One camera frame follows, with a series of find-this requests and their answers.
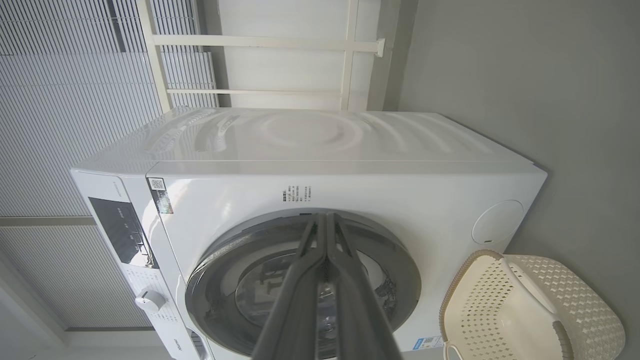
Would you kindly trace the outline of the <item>white metal frame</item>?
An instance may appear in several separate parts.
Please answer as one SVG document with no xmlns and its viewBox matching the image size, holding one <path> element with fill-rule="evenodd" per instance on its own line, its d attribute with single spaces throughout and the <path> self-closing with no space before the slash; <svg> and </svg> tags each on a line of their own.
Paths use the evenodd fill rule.
<svg viewBox="0 0 640 360">
<path fill-rule="evenodd" d="M 163 46 L 203 46 L 203 47 L 241 47 L 267 48 L 313 51 L 341 51 L 343 53 L 342 80 L 339 97 L 339 109 L 347 111 L 351 98 L 351 83 L 354 68 L 355 53 L 370 53 L 381 59 L 386 49 L 386 39 L 377 41 L 357 41 L 357 18 L 360 0 L 349 0 L 347 6 L 347 21 L 345 39 L 320 38 L 282 38 L 265 36 L 231 36 L 208 34 L 158 34 L 153 20 L 151 0 L 136 0 L 136 7 L 141 23 L 142 36 L 147 50 L 148 63 L 158 102 L 163 114 L 174 108 L 173 94 L 212 94 L 212 95 L 282 95 L 282 96 L 322 96 L 322 91 L 308 91 L 301 89 L 196 89 L 169 88 L 166 71 L 163 67 Z"/>
</svg>

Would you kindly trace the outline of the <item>round white filter cover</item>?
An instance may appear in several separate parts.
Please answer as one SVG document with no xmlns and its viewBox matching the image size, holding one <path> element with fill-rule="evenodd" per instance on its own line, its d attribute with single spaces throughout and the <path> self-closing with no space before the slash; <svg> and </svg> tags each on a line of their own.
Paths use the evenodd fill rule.
<svg viewBox="0 0 640 360">
<path fill-rule="evenodd" d="M 521 225 L 524 206 L 517 200 L 496 203 L 483 212 L 471 230 L 473 241 L 491 244 L 509 239 Z"/>
</svg>

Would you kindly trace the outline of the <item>blue energy label sticker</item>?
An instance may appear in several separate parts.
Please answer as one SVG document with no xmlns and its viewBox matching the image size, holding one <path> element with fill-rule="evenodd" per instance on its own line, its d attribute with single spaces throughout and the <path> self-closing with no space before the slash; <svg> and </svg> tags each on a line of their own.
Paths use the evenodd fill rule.
<svg viewBox="0 0 640 360">
<path fill-rule="evenodd" d="M 418 338 L 414 344 L 412 351 L 435 349 L 444 346 L 444 340 L 441 335 Z"/>
</svg>

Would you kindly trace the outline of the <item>white window blinds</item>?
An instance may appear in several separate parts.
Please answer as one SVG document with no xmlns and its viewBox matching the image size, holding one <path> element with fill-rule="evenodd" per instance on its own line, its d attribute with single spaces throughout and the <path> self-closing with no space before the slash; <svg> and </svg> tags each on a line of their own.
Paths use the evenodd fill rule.
<svg viewBox="0 0 640 360">
<path fill-rule="evenodd" d="M 137 0 L 0 0 L 0 218 L 90 216 L 71 168 L 160 114 Z M 150 326 L 93 221 L 0 253 L 66 330 Z"/>
</svg>

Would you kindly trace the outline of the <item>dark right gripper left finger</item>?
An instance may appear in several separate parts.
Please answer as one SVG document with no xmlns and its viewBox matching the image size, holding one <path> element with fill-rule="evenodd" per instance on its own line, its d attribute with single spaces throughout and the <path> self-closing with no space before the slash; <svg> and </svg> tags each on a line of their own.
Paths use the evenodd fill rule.
<svg viewBox="0 0 640 360">
<path fill-rule="evenodd" d="M 316 360 L 319 285 L 326 259 L 327 214 L 318 212 L 306 225 L 252 360 Z"/>
</svg>

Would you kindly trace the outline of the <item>QR code sticker strip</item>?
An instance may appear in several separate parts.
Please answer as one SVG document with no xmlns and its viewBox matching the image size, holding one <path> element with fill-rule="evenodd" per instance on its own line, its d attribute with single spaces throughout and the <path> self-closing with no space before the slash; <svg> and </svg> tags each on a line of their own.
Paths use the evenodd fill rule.
<svg viewBox="0 0 640 360">
<path fill-rule="evenodd" d="M 174 214 L 164 179 L 158 177 L 147 177 L 146 180 L 158 213 Z"/>
</svg>

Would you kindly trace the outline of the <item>small printed text sticker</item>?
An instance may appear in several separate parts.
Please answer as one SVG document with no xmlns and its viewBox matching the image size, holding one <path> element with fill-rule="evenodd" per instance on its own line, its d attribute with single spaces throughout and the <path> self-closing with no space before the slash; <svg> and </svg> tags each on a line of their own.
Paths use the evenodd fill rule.
<svg viewBox="0 0 640 360">
<path fill-rule="evenodd" d="M 288 185 L 282 190 L 282 201 L 286 203 L 308 203 L 313 200 L 313 187 Z"/>
</svg>

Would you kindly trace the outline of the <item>black washing machine display panel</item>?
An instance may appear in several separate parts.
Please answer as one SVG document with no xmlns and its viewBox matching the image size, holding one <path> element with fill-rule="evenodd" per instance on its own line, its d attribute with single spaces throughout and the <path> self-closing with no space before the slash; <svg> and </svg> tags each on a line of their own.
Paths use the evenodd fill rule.
<svg viewBox="0 0 640 360">
<path fill-rule="evenodd" d="M 89 202 L 122 264 L 159 268 L 132 203 L 93 197 Z"/>
</svg>

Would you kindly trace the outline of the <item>cream perforated laundry basket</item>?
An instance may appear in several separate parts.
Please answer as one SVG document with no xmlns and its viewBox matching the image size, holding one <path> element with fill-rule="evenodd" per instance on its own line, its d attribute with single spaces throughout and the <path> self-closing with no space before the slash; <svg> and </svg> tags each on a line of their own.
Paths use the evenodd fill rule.
<svg viewBox="0 0 640 360">
<path fill-rule="evenodd" d="M 439 310 L 443 360 L 616 360 L 626 345 L 610 306 L 557 260 L 472 253 Z"/>
</svg>

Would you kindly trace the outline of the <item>white washing machine dial knob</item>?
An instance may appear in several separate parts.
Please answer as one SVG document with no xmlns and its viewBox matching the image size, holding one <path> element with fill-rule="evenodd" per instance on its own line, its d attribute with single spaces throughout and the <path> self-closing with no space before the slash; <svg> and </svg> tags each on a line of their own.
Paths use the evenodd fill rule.
<svg viewBox="0 0 640 360">
<path fill-rule="evenodd" d="M 135 305 L 147 313 L 158 313 L 167 303 L 165 296 L 150 288 L 142 289 L 134 299 Z"/>
</svg>

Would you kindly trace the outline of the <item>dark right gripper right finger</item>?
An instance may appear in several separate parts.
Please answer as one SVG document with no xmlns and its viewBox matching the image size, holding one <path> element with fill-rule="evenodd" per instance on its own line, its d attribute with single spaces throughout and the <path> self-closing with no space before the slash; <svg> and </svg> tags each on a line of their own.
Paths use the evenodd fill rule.
<svg viewBox="0 0 640 360">
<path fill-rule="evenodd" d="M 336 360 L 402 360 L 343 217 L 326 214 L 327 282 L 335 298 Z"/>
</svg>

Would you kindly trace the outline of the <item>white front-load washing machine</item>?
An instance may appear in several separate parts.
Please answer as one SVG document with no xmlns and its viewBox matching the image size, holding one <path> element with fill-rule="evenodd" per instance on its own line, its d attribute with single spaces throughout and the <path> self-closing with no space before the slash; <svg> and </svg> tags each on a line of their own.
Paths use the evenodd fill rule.
<svg viewBox="0 0 640 360">
<path fill-rule="evenodd" d="M 524 217 L 547 173 L 518 153 L 434 112 L 178 107 L 70 170 L 134 297 L 158 291 L 146 313 L 175 360 L 250 360 L 208 339 L 185 291 L 214 241 L 238 224 L 288 209 L 327 208 L 369 218 L 406 246 L 422 289 L 393 330 L 404 356 L 441 335 L 438 314 L 458 269 L 480 249 L 477 219 L 515 200 Z M 147 178 L 162 178 L 173 214 L 159 214 Z M 283 202 L 285 186 L 311 186 L 311 202 Z M 89 198 L 131 203 L 158 268 L 122 263 Z"/>
</svg>

